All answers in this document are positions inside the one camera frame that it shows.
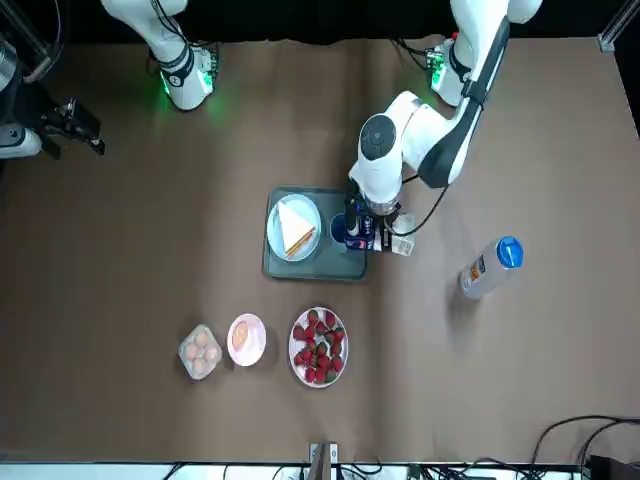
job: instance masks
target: tray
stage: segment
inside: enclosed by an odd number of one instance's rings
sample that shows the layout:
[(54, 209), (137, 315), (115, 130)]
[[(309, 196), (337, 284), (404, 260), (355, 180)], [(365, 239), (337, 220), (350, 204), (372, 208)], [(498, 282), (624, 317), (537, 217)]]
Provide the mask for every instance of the tray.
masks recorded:
[[(269, 212), (281, 198), (299, 193), (309, 197), (320, 211), (322, 232), (315, 251), (300, 262), (287, 262), (278, 258), (267, 241), (266, 224)], [(262, 270), (265, 275), (279, 279), (360, 281), (367, 272), (367, 255), (362, 250), (338, 252), (329, 237), (329, 222), (344, 212), (344, 192), (328, 188), (277, 187), (267, 200), (265, 215), (264, 251)]]

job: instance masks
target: bottle label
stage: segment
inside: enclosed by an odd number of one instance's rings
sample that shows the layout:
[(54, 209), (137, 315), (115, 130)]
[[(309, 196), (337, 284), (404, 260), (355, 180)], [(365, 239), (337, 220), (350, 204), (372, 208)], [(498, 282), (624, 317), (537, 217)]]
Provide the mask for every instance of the bottle label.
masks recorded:
[(485, 272), (484, 255), (480, 255), (478, 259), (475, 262), (473, 262), (473, 264), (469, 268), (469, 272), (467, 273), (467, 275), (465, 275), (465, 278), (464, 278), (465, 290), (469, 288), (471, 285), (473, 285), (475, 282), (477, 282), (480, 279), (480, 277), (484, 274), (484, 272)]

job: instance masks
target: plastic egg container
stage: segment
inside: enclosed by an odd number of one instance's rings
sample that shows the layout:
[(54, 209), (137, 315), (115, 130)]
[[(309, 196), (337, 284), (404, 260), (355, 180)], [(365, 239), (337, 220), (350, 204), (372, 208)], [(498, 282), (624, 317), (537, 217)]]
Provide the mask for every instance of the plastic egg container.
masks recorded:
[(194, 380), (209, 375), (222, 358), (222, 349), (206, 325), (198, 325), (180, 344), (178, 356)]

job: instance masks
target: sandwich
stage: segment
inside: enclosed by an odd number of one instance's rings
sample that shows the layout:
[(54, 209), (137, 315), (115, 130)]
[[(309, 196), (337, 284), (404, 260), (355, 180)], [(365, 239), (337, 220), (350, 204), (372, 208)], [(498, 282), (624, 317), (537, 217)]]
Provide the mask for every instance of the sandwich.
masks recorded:
[(278, 202), (278, 216), (280, 217), (284, 251), (287, 257), (291, 257), (309, 241), (316, 227), (282, 202)]

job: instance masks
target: green led light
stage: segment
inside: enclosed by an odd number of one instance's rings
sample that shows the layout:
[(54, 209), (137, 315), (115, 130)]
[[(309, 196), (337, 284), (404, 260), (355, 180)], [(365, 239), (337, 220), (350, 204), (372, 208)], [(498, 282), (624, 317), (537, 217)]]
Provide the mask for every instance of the green led light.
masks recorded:
[(160, 72), (160, 78), (162, 79), (162, 84), (164, 85), (164, 93), (171, 96), (171, 94), (169, 93), (169, 85), (167, 85), (167, 81), (164, 79), (164, 75), (162, 75), (162, 72)]
[(198, 75), (198, 79), (200, 80), (200, 83), (202, 84), (204, 89), (207, 92), (212, 92), (213, 91), (213, 78), (211, 78), (211, 73), (210, 72), (204, 73), (204, 72), (198, 70), (198, 72), (196, 74)]
[(440, 67), (437, 68), (433, 71), (433, 73), (431, 74), (431, 89), (432, 90), (437, 90), (438, 88), (440, 88), (440, 84), (442, 83), (442, 80), (444, 79), (444, 72), (447, 70), (447, 67)]

